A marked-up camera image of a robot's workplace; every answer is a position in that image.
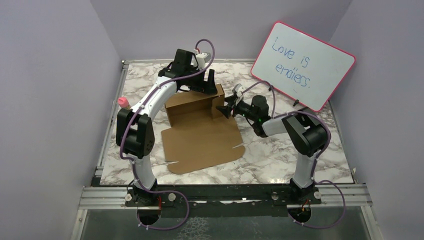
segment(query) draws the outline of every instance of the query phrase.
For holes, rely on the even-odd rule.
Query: pink eraser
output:
[[[118,98],[118,104],[121,108],[126,108],[130,105],[130,103],[128,102],[128,99],[124,96],[121,96],[120,98]]]

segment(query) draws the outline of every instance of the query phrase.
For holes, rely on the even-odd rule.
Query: gray wall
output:
[[[424,1],[353,0],[331,43],[357,65],[331,103],[386,239],[424,236]]]
[[[0,7],[0,236],[71,236],[121,61],[89,0]]]
[[[329,41],[351,0],[91,0],[125,60],[172,59],[210,39],[217,58],[256,58],[282,20]]]

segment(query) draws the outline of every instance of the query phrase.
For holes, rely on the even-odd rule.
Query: cardboard box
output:
[[[237,160],[245,153],[242,136],[234,118],[225,118],[216,106],[224,105],[224,90],[218,93],[181,92],[165,103],[171,128],[162,131],[168,169],[175,174]]]

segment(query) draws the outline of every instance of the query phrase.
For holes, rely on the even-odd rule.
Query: marble tabletop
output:
[[[132,63],[123,87],[122,95],[129,103],[137,103],[156,81],[159,70],[166,63]],[[222,84],[225,95],[231,94],[235,84],[241,83],[245,88],[256,83],[251,74],[251,63],[225,62],[213,63],[215,82]],[[245,101],[250,102],[254,95],[264,95],[272,106],[272,93],[264,84],[258,84],[245,94]],[[275,115],[298,110],[301,105],[293,107],[294,101],[276,92]],[[327,104],[317,114],[331,131],[332,139],[327,150],[321,155],[316,166],[315,180],[330,180],[336,183],[353,183],[352,175],[340,141],[333,113]],[[155,144],[150,159],[153,174],[159,184],[273,184],[289,182],[296,169],[297,151],[288,134],[278,134],[267,138],[255,135],[245,118],[236,117],[238,128],[245,146],[242,158],[185,174],[171,173],[167,168],[161,131],[170,128],[165,108],[153,121]],[[116,125],[110,139],[107,156],[101,176],[101,185],[125,185],[133,175],[130,163],[119,157],[119,147],[115,143]]]

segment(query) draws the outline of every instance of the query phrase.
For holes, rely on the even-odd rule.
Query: whiteboard red frame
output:
[[[259,52],[259,54],[257,55],[257,57],[256,57],[256,60],[254,61],[254,63],[253,63],[253,65],[252,65],[252,67],[251,67],[251,69],[250,69],[250,74],[253,76],[253,77],[255,77],[256,79],[258,79],[258,80],[260,80],[260,81],[263,81],[262,79],[260,79],[259,77],[257,77],[257,76],[255,76],[253,73],[252,73],[252,69],[253,69],[253,67],[255,66],[255,64],[256,64],[256,61],[258,60],[258,58],[259,58],[259,55],[261,55],[261,53],[262,53],[262,50],[264,49],[264,47],[265,47],[265,44],[267,43],[267,41],[268,41],[268,39],[270,38],[270,35],[271,35],[271,32],[273,31],[273,29],[274,29],[274,27],[276,26],[276,24],[283,24],[283,25],[286,25],[287,27],[289,27],[289,28],[291,28],[291,29],[294,29],[294,30],[296,30],[296,31],[298,31],[298,32],[301,32],[301,33],[303,33],[303,34],[305,34],[306,36],[308,36],[308,37],[311,37],[311,38],[313,38],[313,39],[315,39],[315,40],[318,40],[318,41],[320,41],[321,43],[323,43],[323,44],[326,44],[326,45],[328,45],[328,46],[330,46],[330,47],[332,47],[332,48],[334,48],[334,49],[337,49],[337,50],[339,50],[339,51],[341,51],[341,52],[343,52],[343,53],[345,53],[345,54],[347,54],[347,55],[350,55],[350,56],[352,56],[353,57],[353,64],[352,64],[352,66],[350,66],[349,67],[349,69],[347,70],[347,72],[346,72],[346,74],[341,78],[341,80],[340,80],[340,82],[337,84],[337,86],[335,86],[335,88],[334,88],[334,90],[332,91],[332,93],[330,94],[330,96],[327,98],[327,100],[324,102],[324,104],[321,106],[321,108],[319,109],[319,110],[317,110],[317,111],[315,111],[315,110],[313,110],[312,108],[312,110],[314,111],[314,112],[320,112],[323,108],[324,108],[324,106],[326,105],[326,103],[329,101],[329,99],[331,98],[331,96],[334,94],[334,92],[336,91],[336,89],[340,86],[340,83],[342,83],[342,81],[345,79],[345,77],[346,77],[346,75],[351,71],[351,69],[353,68],[353,66],[355,65],[355,63],[357,62],[357,58],[353,55],[353,54],[351,54],[351,53],[349,53],[349,52],[347,52],[347,51],[344,51],[344,50],[342,50],[342,49],[340,49],[340,48],[338,48],[338,47],[336,47],[336,46],[333,46],[333,45],[331,45],[331,44],[329,44],[329,43],[327,43],[327,42],[325,42],[325,41],[323,41],[323,40],[321,40],[321,39],[318,39],[318,38],[316,38],[316,37],[314,37],[314,36],[312,36],[312,35],[310,35],[310,34],[308,34],[308,33],[306,33],[306,32],[303,32],[303,31],[301,31],[301,30],[299,30],[299,29],[297,29],[297,28],[295,28],[295,27],[293,27],[293,26],[290,26],[290,25],[288,25],[288,24],[286,24],[286,23],[284,23],[284,22],[282,22],[282,21],[276,21],[275,23],[274,23],[274,25],[272,26],[272,28],[271,28],[271,31],[269,31],[269,34],[268,34],[268,37],[266,37],[266,40],[265,40],[265,42],[263,43],[263,45],[262,45],[262,48],[260,49],[260,52]],[[284,94],[285,96],[287,96],[287,97],[289,97],[289,98],[291,98],[291,99],[293,99],[293,100],[295,100],[296,101],[296,99],[294,99],[293,97],[291,97],[290,95],[288,95],[288,94],[286,94],[285,92],[283,92],[282,90],[280,90],[280,89],[278,89],[278,88],[274,88],[275,90],[277,90],[278,92],[280,92],[280,93],[282,93],[282,94]],[[300,104],[302,104],[303,106],[305,106],[305,107],[308,107],[308,106],[306,106],[305,104],[303,104],[301,101],[299,101],[299,103]]]

